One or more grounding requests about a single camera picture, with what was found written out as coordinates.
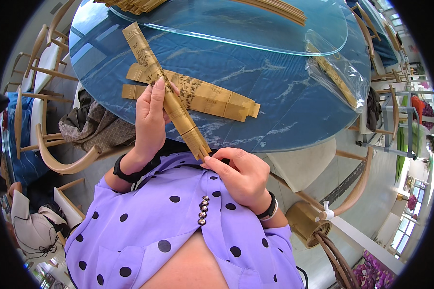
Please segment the black wrist band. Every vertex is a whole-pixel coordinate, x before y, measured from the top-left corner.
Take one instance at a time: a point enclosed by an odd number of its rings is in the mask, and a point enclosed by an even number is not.
[[[270,194],[270,196],[272,196],[272,202],[270,203],[270,206],[268,207],[268,209],[266,211],[264,211],[263,213],[261,213],[260,215],[257,215],[257,218],[262,219],[266,216],[273,216],[273,212],[275,211],[275,207],[276,207],[276,201],[275,201],[275,195],[268,191],[268,193]]]

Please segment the gray cloth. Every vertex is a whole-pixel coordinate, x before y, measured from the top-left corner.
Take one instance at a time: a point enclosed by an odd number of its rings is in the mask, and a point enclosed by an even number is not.
[[[98,145],[102,152],[116,146],[128,146],[135,141],[135,125],[104,108],[87,93],[79,92],[80,107],[74,108],[59,122],[66,142],[90,150]]]

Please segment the plastic bag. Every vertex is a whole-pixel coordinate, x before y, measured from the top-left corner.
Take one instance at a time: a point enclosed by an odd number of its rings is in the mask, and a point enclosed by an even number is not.
[[[306,33],[305,38],[306,50],[309,52],[331,49],[327,48],[328,45],[332,47],[330,43],[311,29]],[[365,99],[368,96],[369,83],[339,52],[327,56],[312,56],[306,62],[305,69],[310,77],[354,111],[363,112],[366,107]]]

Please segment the woman's left hand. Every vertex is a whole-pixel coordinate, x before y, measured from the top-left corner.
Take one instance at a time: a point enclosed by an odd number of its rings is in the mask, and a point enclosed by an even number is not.
[[[175,93],[177,87],[171,83]],[[148,85],[136,101],[135,133],[136,140],[132,153],[139,165],[144,165],[153,159],[166,141],[166,124],[170,122],[162,105],[165,95],[165,82],[161,77],[156,84]]]

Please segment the woman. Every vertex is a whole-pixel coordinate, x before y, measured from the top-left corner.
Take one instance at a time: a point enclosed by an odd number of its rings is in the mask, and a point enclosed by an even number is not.
[[[222,148],[205,164],[182,152],[149,169],[170,121],[164,93],[160,79],[138,99],[135,147],[95,186],[87,218],[68,238],[74,285],[303,288],[288,221],[266,190],[270,167],[260,158]]]

